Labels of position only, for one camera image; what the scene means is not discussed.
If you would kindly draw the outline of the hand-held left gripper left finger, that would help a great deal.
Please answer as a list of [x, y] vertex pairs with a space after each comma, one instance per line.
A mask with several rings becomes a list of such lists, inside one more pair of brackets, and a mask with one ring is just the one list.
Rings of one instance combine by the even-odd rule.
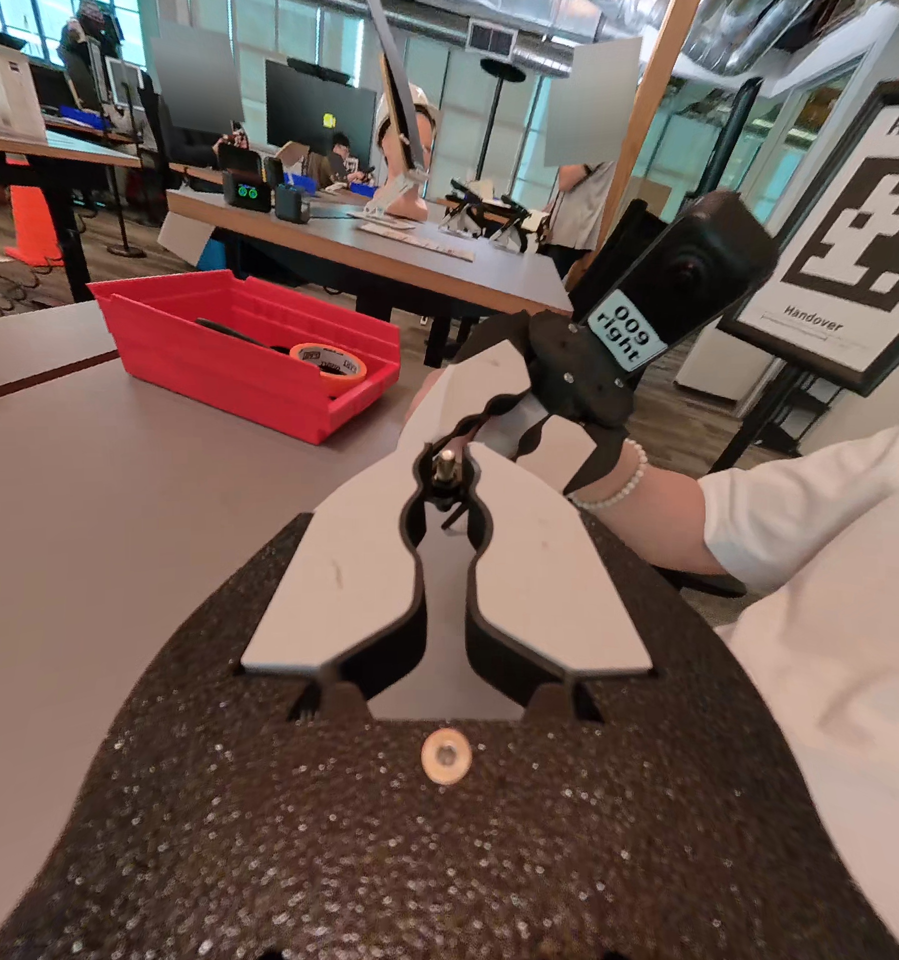
[[312, 512], [241, 655], [246, 673], [343, 681], [371, 699], [419, 664], [427, 643], [419, 463], [428, 455], [425, 442], [401, 445]]

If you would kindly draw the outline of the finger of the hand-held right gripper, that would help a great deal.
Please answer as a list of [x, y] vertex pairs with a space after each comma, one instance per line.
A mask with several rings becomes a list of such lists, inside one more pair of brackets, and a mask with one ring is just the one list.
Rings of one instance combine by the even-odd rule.
[[488, 448], [564, 494], [597, 443], [581, 424], [549, 413], [536, 398], [523, 398], [488, 419]]
[[447, 366], [403, 426], [397, 453], [417, 459], [425, 447], [452, 448], [467, 437], [506, 458], [548, 411], [530, 390], [528, 365], [513, 342], [502, 341]]

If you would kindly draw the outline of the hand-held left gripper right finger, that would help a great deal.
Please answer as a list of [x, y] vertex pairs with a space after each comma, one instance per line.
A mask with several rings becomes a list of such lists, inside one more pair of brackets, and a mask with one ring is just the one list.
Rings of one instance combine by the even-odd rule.
[[650, 675], [648, 648], [576, 507], [479, 442], [466, 450], [465, 474], [475, 674], [520, 706], [549, 685], [579, 700], [587, 682]]

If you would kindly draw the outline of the black knob bolt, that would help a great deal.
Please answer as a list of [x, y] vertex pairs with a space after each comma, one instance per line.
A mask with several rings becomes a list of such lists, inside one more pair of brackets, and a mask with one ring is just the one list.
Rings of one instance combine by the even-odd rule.
[[491, 532], [486, 504], [478, 495], [479, 468], [466, 452], [447, 446], [424, 448], [416, 473], [421, 483], [422, 499], [444, 515], [441, 529], [448, 531], [456, 522], [466, 520], [466, 533], [473, 548], [483, 545]]

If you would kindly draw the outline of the orange tape roll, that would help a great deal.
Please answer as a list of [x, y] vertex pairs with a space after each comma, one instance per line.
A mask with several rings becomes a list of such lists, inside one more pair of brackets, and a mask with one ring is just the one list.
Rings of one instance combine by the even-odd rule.
[[368, 375], [368, 367], [360, 357], [327, 343], [301, 342], [292, 346], [288, 355], [316, 368], [331, 397], [359, 386]]

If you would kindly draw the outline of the red plastic bin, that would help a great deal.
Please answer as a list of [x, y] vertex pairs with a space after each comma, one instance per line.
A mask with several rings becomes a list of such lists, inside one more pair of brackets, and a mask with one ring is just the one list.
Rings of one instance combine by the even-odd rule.
[[[397, 327], [258, 278], [212, 270], [88, 288], [129, 375], [314, 446], [400, 376]], [[288, 355], [300, 343], [356, 355], [365, 381], [328, 395], [319, 370]]]

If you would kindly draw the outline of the person's right forearm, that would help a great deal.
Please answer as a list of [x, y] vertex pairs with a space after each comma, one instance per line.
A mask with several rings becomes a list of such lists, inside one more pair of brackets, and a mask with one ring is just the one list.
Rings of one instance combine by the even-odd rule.
[[648, 564], [693, 574], [726, 574], [705, 542], [706, 505], [699, 483], [650, 465], [638, 444], [625, 441], [613, 470], [573, 496]]

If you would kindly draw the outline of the white paper strip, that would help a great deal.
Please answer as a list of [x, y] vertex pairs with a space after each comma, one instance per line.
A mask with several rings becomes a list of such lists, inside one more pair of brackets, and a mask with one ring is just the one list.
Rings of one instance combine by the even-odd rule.
[[444, 239], [421, 234], [419, 230], [411, 230], [397, 225], [356, 217], [351, 217], [350, 219], [354, 222], [358, 230], [366, 234], [467, 263], [473, 263], [476, 260], [476, 252], [469, 246], [460, 246], [459, 244], [450, 243]]

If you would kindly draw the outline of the framed marker sign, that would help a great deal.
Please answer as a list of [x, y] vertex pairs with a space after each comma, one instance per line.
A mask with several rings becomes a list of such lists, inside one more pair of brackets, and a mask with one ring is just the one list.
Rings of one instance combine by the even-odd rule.
[[718, 328], [869, 396], [899, 366], [899, 79], [875, 87], [776, 241], [771, 277]]

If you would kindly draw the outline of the person's white shirt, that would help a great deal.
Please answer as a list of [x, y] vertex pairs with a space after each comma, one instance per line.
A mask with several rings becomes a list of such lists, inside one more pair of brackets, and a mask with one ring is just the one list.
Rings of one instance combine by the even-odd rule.
[[708, 550], [762, 594], [718, 633], [899, 942], [899, 425], [699, 485]]

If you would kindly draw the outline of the small black display device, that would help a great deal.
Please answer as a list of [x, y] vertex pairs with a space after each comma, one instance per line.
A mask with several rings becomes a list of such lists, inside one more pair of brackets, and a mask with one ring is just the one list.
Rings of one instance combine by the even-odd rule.
[[224, 201], [227, 206], [269, 214], [272, 210], [272, 189], [258, 175], [226, 170], [222, 172]]

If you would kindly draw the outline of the black monitor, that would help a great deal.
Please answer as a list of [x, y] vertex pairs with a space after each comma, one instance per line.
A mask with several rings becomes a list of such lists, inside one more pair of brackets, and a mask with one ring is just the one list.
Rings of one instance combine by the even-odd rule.
[[350, 153], [369, 167], [374, 144], [378, 95], [302, 73], [286, 63], [265, 64], [266, 142], [299, 143], [328, 155], [337, 134], [346, 135]]

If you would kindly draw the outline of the orange traffic cone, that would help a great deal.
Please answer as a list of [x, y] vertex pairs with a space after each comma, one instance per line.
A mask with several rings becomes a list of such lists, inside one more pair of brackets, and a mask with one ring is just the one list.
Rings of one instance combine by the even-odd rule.
[[5, 256], [31, 268], [63, 267], [56, 229], [42, 189], [13, 184], [10, 186], [10, 205], [14, 242], [4, 247]]

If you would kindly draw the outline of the wooden diagonal post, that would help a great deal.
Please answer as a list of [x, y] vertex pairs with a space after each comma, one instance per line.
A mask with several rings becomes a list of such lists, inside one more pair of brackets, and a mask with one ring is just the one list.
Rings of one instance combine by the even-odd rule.
[[605, 243], [611, 230], [651, 122], [672, 77], [673, 66], [696, 17], [698, 6], [698, 1], [668, 3], [655, 45], [635, 91], [633, 108], [603, 207], [595, 248], [597, 251]]

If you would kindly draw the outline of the silver ventilation duct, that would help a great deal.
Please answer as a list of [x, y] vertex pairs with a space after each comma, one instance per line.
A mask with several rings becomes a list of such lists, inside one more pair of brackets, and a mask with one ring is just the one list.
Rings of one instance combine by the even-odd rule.
[[477, 4], [450, 2], [449, 7], [413, 1], [379, 3], [392, 30], [418, 35], [453, 48], [465, 49], [471, 22], [489, 29], [515, 34], [511, 62], [524, 70], [553, 78], [565, 78], [573, 67], [575, 45], [555, 42], [555, 33], [535, 30], [512, 17], [495, 16]]

